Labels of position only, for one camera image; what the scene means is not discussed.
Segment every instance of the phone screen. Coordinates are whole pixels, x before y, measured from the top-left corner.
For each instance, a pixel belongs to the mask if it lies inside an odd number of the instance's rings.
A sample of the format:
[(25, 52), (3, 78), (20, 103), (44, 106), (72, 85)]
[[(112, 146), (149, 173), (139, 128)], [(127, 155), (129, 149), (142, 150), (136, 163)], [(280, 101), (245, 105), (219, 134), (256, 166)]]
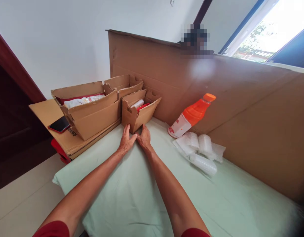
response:
[(70, 124), (65, 118), (65, 116), (63, 116), (48, 127), (51, 130), (55, 130), (57, 132), (63, 132), (65, 129), (68, 129), (70, 127)]

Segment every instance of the person's left hand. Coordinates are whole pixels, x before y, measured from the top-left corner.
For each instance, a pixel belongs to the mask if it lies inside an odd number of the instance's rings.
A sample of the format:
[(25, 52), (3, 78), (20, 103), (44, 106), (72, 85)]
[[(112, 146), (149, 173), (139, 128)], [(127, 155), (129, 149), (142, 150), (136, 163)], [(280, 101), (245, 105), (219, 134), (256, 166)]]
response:
[(135, 143), (136, 139), (137, 139), (137, 134), (134, 134), (131, 138), (129, 136), (129, 129), (130, 129), (130, 124), (127, 124), (123, 130), (123, 134), (121, 137), (121, 141), (120, 141), (120, 145), (117, 149), (117, 151), (120, 151), (124, 154), (126, 154), (131, 147), (133, 146), (133, 144)]

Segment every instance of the tree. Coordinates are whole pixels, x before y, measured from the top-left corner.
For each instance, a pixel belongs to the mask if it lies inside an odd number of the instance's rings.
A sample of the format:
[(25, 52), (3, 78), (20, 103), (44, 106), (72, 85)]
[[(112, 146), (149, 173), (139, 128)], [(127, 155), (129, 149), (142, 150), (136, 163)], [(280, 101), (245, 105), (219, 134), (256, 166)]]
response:
[(252, 54), (257, 50), (261, 50), (259, 38), (264, 36), (271, 36), (274, 34), (272, 27), (273, 24), (266, 25), (261, 21), (258, 26), (252, 31), (249, 37), (240, 45), (238, 51), (245, 54)]

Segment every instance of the bottle label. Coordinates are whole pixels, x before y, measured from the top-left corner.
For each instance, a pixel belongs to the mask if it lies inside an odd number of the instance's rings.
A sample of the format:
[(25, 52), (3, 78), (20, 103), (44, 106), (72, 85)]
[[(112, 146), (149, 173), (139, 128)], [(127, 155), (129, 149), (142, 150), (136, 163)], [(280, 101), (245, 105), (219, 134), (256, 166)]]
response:
[(191, 124), (186, 120), (183, 114), (168, 128), (168, 133), (174, 138), (182, 136), (191, 128)]

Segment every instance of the mint green sheet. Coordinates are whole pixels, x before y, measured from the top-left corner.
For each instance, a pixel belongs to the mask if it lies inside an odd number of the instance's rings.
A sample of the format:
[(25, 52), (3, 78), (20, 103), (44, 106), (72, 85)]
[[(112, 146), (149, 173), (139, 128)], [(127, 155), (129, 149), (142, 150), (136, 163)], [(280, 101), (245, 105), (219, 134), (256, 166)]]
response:
[[(209, 178), (172, 144), (168, 127), (152, 119), (151, 144), (181, 183), (214, 237), (286, 236), (294, 222), (294, 202), (224, 159)], [(119, 146), (119, 125), (54, 176), (67, 194)], [(151, 170), (136, 143), (123, 158), (82, 221), (90, 236), (173, 236)]]

